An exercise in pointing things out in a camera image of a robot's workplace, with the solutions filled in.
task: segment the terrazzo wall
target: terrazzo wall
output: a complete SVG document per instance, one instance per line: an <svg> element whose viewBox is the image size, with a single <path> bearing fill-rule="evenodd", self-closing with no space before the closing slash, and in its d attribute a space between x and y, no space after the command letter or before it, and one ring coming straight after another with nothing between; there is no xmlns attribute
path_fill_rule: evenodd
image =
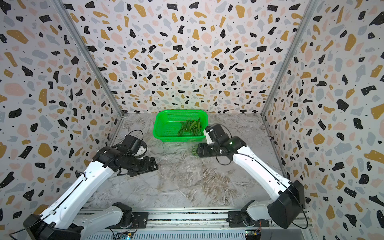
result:
<svg viewBox="0 0 384 240"><path fill-rule="evenodd" d="M304 0L65 0L124 112L263 108Z"/></svg>
<svg viewBox="0 0 384 240"><path fill-rule="evenodd" d="M383 22L383 1L319 1L267 109L319 239L384 239Z"/></svg>
<svg viewBox="0 0 384 240"><path fill-rule="evenodd" d="M76 180L118 115L51 2L0 7L0 238L10 239Z"/></svg>

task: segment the green plastic basket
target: green plastic basket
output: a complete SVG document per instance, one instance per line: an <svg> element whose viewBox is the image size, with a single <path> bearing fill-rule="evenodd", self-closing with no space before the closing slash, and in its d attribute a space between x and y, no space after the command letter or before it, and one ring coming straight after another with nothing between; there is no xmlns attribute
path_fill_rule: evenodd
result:
<svg viewBox="0 0 384 240"><path fill-rule="evenodd" d="M153 128L153 136L162 142L196 142L203 141L205 136L192 137L192 133L184 132L182 137L177 136L181 129L180 122L187 119L200 119L202 129L208 126L208 115L203 110L198 109L175 109L165 110L157 114L155 126Z"/></svg>

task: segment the green chili pepper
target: green chili pepper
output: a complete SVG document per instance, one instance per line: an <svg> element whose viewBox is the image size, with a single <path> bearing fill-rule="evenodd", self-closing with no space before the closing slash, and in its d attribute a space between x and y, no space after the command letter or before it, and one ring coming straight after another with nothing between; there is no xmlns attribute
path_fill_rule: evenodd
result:
<svg viewBox="0 0 384 240"><path fill-rule="evenodd" d="M199 131L200 134L203 134L203 133L201 132L200 128L201 128L201 123L199 122L199 123L198 123L197 130Z"/></svg>
<svg viewBox="0 0 384 240"><path fill-rule="evenodd" d="M192 127L193 126L195 126L197 124L197 122L196 121L194 121L192 124L191 124L191 126L189 127L189 130L191 130L192 129Z"/></svg>

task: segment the marble floor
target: marble floor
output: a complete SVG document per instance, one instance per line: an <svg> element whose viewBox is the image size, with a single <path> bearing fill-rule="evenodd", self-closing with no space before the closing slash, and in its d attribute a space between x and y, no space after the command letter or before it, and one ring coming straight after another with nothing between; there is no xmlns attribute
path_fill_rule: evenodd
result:
<svg viewBox="0 0 384 240"><path fill-rule="evenodd" d="M209 123L221 123L233 136L241 137L264 162L281 174L259 114L208 114ZM90 198L90 207L107 208L122 202L134 208L243 207L250 200L269 199L265 190L235 163L219 165L214 157L192 155L195 142L163 143L153 137L156 113L124 116L115 143L132 130L141 129L148 145L146 156L154 157L159 169L135 177L117 176L105 181ZM132 135L141 138L140 132ZM226 157L219 161L227 163Z"/></svg>

